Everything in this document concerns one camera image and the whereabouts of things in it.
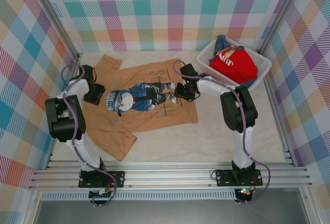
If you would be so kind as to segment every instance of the plaid wall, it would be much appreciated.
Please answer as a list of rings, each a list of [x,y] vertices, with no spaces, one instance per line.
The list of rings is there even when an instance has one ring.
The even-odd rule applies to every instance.
[[[266,56],[298,164],[330,223],[330,0],[295,0]]]
[[[272,13],[270,19],[269,19],[269,21],[268,21],[268,23],[267,23],[267,26],[266,26],[265,30],[263,31],[263,33],[262,33],[261,39],[260,39],[260,41],[259,41],[259,43],[258,43],[258,46],[257,46],[257,48],[256,48],[257,50],[261,48],[263,42],[265,41],[265,38],[266,38],[266,36],[268,35],[268,32],[269,32],[270,28],[271,28],[272,25],[274,24],[274,21],[275,21],[277,15],[278,15],[278,13],[279,13],[279,11],[280,11],[280,9],[281,9],[283,3],[284,3],[284,0],[279,0],[279,1],[278,1],[278,3],[277,3],[277,5],[276,5],[276,7],[275,7],[275,9],[274,9],[274,11],[273,11],[273,13]]]
[[[12,224],[53,141],[44,102],[72,57],[38,0],[0,0],[0,10],[0,223]]]
[[[73,41],[87,51],[199,51],[219,34],[253,48],[272,1],[61,0],[63,10],[51,0]]]

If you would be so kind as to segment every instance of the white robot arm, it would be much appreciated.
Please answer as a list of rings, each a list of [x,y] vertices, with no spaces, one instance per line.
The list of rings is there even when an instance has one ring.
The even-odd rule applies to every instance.
[[[74,84],[72,87],[70,87],[70,91],[67,92],[67,96],[76,95],[79,101],[79,105],[83,105],[83,99],[84,96],[89,92],[89,86],[86,79],[81,79],[78,82],[70,81],[69,84]],[[63,92],[56,97],[58,100],[63,99]],[[62,114],[61,117],[68,116],[68,113]],[[73,151],[74,154],[76,152],[74,151],[74,148],[72,146],[71,140],[65,141],[65,144]],[[79,154],[84,158],[84,160],[88,161],[89,164],[92,166],[99,168],[100,167],[100,157],[94,153],[92,150],[90,144],[88,143],[87,139],[85,139],[85,134],[81,135],[81,139],[75,139],[75,144],[77,145],[77,150],[79,151]],[[89,166],[85,165],[83,161],[80,160],[80,158],[77,156],[78,160],[81,162],[81,170],[82,171],[92,171],[93,169]]]
[[[228,88],[220,86],[209,79],[211,76],[206,76],[205,80],[199,80],[197,82],[198,91],[203,94],[208,94],[216,99],[220,99],[220,96],[226,92],[230,92]],[[248,127],[246,129],[246,137],[245,137],[245,148],[249,154],[252,153],[252,132],[253,127]],[[233,131],[233,140],[234,140],[234,163],[240,168],[247,168],[252,164],[252,161],[243,149],[243,133],[239,133],[237,130]]]

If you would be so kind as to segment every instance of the tan t-shirt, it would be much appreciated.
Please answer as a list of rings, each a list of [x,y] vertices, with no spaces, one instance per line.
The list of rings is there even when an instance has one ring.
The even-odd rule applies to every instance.
[[[117,69],[122,60],[102,57],[94,69],[106,90],[98,106],[83,106],[87,133],[97,146],[121,161],[136,141],[131,132],[197,123],[195,103],[172,94],[183,82],[173,70],[175,60]]]

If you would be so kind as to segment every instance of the graphic print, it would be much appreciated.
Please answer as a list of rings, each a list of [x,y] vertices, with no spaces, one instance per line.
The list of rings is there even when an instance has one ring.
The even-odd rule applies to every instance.
[[[115,111],[120,117],[122,113],[130,109],[137,111],[153,110],[156,105],[170,99],[176,103],[176,97],[172,91],[163,93],[164,90],[175,90],[175,84],[169,83],[140,83],[128,90],[114,90],[109,92],[106,105],[109,111]]]
[[[233,66],[234,63],[232,60],[230,60],[230,56],[236,51],[236,50],[244,50],[243,46],[232,46],[228,47],[226,49],[220,50],[217,52],[217,55],[219,55],[219,58],[227,65],[227,66]]]

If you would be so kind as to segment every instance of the t-shirt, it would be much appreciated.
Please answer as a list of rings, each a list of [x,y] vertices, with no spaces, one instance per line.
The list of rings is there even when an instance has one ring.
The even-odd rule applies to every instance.
[[[258,74],[257,67],[243,46],[231,46],[218,51],[210,67],[239,84],[255,79]]]
[[[121,161],[137,139],[131,132],[197,123],[195,103],[173,94],[183,82],[173,70],[176,60],[118,69],[122,60],[102,57],[94,69],[106,90],[99,105],[83,104],[87,133],[97,146]]]

